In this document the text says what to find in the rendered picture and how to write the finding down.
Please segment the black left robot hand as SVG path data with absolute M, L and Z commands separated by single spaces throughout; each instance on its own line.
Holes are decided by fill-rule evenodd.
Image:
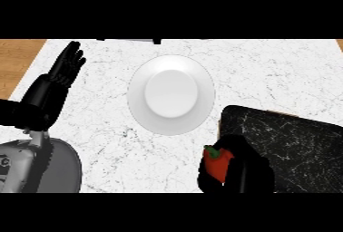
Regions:
M 48 131 L 58 120 L 68 94 L 86 63 L 80 42 L 71 41 L 51 71 L 33 82 L 21 101 L 0 99 L 0 125 L 21 130 Z

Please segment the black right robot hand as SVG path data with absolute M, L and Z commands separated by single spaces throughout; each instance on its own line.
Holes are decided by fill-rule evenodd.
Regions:
M 198 168 L 197 184 L 207 194 L 250 193 L 269 194 L 275 192 L 275 172 L 265 158 L 243 135 L 226 134 L 210 145 L 215 150 L 226 149 L 232 152 L 225 182 L 221 183 L 206 170 L 204 153 Z

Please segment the red bell pepper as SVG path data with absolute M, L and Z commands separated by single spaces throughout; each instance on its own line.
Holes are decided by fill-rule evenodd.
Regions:
M 234 154 L 226 149 L 215 150 L 210 145 L 204 146 L 204 162 L 207 174 L 221 182 L 225 182 L 226 171 Z

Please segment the black marble tray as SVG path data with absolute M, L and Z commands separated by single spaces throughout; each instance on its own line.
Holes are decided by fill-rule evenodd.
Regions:
M 343 127 L 229 105 L 221 135 L 238 134 L 275 171 L 278 193 L 343 193 Z

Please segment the white oval plate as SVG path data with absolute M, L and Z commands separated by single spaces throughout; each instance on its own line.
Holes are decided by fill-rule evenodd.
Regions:
M 175 136 L 192 131 L 212 113 L 215 84 L 204 66 L 182 55 L 163 55 L 136 69 L 127 105 L 139 125 Z

